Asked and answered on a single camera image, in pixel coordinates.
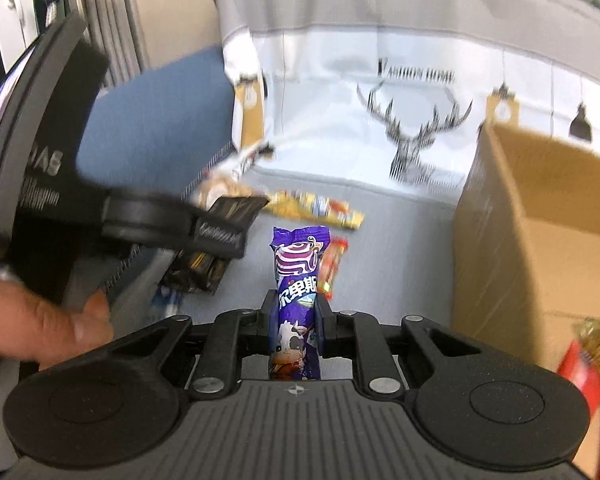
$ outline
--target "purple candy wrapper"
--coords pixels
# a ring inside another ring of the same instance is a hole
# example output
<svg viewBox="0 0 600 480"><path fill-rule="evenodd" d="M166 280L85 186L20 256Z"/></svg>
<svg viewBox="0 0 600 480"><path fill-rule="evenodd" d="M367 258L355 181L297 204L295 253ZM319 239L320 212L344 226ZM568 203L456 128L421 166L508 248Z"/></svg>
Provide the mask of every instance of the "purple candy wrapper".
<svg viewBox="0 0 600 480"><path fill-rule="evenodd" d="M274 379L319 379L314 333L314 301L318 257L330 243L329 228L311 226L294 231L273 229L271 248L278 282L280 328L270 360Z"/></svg>

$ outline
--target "human hand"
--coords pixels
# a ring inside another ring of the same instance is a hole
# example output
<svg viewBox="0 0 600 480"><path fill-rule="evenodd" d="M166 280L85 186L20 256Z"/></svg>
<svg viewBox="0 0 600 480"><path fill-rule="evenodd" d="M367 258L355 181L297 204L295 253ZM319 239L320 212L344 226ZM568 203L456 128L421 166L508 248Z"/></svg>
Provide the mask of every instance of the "human hand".
<svg viewBox="0 0 600 480"><path fill-rule="evenodd" d="M36 361L44 369L112 338L103 293L93 294L82 312L68 312L22 285L0 280L0 357Z"/></svg>

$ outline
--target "blue cushion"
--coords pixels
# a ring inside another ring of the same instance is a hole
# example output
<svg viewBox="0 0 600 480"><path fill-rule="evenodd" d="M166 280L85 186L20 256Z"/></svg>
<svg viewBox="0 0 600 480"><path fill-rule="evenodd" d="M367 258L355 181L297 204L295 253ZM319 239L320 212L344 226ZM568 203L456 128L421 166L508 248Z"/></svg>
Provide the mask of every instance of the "blue cushion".
<svg viewBox="0 0 600 480"><path fill-rule="evenodd" d="M233 111L222 51L206 48L97 99L78 170L107 186L180 194L230 142Z"/></svg>

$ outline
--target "black snack package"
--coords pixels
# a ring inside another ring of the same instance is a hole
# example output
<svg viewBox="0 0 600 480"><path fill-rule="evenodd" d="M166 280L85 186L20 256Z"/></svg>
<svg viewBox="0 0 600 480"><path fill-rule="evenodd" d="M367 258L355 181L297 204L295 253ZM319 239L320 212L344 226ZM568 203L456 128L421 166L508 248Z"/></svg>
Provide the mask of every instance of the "black snack package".
<svg viewBox="0 0 600 480"><path fill-rule="evenodd" d="M264 196L221 196L211 206L210 212L251 227L261 209L269 200ZM218 258L199 251L180 251L165 273L162 284L182 292L204 290L212 294L226 272L231 260Z"/></svg>

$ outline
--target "beige wall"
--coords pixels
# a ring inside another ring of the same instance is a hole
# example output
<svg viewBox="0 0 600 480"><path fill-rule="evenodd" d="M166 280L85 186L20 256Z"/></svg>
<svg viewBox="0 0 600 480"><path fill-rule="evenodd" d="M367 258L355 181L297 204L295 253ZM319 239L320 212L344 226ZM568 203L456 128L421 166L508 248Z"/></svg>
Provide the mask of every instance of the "beige wall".
<svg viewBox="0 0 600 480"><path fill-rule="evenodd" d="M153 68L220 43L213 0L136 0Z"/></svg>

